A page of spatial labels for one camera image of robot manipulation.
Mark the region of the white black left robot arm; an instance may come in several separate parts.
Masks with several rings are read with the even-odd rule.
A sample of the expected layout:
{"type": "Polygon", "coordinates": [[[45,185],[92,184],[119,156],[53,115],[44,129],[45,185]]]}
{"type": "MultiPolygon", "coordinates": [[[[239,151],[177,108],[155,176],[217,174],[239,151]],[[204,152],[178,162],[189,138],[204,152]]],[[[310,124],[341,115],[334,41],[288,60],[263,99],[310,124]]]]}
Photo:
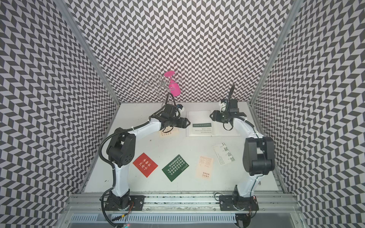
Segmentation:
{"type": "Polygon", "coordinates": [[[111,166],[113,176],[112,187],[105,191],[107,200],[103,203],[104,206],[116,210],[129,207],[131,199],[128,171],[135,156],[137,140],[168,127],[187,128],[191,122],[181,117],[182,110],[172,93],[168,93],[165,103],[149,116],[147,122],[129,129],[118,128],[101,143],[98,149],[99,158],[111,166]]]}

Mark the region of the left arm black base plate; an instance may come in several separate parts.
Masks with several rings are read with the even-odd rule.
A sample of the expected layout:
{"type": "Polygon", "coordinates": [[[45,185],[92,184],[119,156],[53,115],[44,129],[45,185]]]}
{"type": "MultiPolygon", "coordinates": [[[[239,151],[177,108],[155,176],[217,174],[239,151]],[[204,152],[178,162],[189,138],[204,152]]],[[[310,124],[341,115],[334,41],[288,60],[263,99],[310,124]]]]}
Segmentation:
{"type": "Polygon", "coordinates": [[[115,195],[108,196],[105,203],[106,211],[127,211],[132,207],[131,211],[142,211],[144,206],[144,195],[132,195],[118,197],[115,195]]]}

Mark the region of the white photo album bicycle cover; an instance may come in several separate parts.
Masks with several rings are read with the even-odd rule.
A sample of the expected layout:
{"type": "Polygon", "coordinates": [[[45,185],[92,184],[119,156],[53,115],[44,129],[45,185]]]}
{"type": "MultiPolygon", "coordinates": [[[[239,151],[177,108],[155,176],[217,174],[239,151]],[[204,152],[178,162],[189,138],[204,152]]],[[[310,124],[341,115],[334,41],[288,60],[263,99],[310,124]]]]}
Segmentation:
{"type": "Polygon", "coordinates": [[[191,122],[191,124],[187,127],[186,136],[187,137],[194,137],[191,136],[191,128],[193,124],[200,124],[200,123],[211,123],[213,127],[213,135],[212,136],[200,136],[200,137],[224,137],[224,136],[240,136],[240,134],[235,130],[232,129],[229,131],[229,124],[223,127],[222,123],[213,121],[209,115],[212,111],[189,111],[186,115],[186,118],[191,122]]]}

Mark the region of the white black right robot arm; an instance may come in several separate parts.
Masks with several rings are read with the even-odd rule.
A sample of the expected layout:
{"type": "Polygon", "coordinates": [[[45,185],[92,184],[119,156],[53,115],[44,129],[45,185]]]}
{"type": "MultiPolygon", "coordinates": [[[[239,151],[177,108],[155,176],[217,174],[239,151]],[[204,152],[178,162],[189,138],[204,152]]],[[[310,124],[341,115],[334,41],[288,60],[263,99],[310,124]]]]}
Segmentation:
{"type": "Polygon", "coordinates": [[[257,211],[257,198],[254,191],[264,176],[275,169],[275,145],[271,137],[259,133],[244,112],[238,108],[238,100],[232,95],[235,85],[232,85],[227,99],[222,99],[220,110],[210,114],[212,121],[230,124],[244,140],[242,163],[248,173],[248,181],[237,184],[230,200],[221,200],[223,204],[231,204],[238,211],[257,211]]]}

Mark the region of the green white text card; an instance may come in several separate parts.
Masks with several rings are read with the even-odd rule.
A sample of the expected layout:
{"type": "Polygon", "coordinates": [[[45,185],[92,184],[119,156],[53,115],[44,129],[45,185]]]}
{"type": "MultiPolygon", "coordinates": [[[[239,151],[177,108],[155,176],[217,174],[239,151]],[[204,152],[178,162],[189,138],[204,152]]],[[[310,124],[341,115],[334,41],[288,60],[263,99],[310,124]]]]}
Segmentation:
{"type": "Polygon", "coordinates": [[[191,136],[212,136],[213,127],[211,123],[193,123],[191,136]]]}

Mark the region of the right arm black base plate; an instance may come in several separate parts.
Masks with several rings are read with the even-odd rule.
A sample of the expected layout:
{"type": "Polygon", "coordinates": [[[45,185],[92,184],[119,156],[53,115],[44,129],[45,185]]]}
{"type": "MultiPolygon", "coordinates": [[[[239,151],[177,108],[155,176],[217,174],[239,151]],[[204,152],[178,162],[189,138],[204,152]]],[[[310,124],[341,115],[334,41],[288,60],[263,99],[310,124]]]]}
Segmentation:
{"type": "Polygon", "coordinates": [[[221,211],[258,211],[259,205],[255,196],[235,199],[230,195],[219,196],[219,206],[221,211]]]}

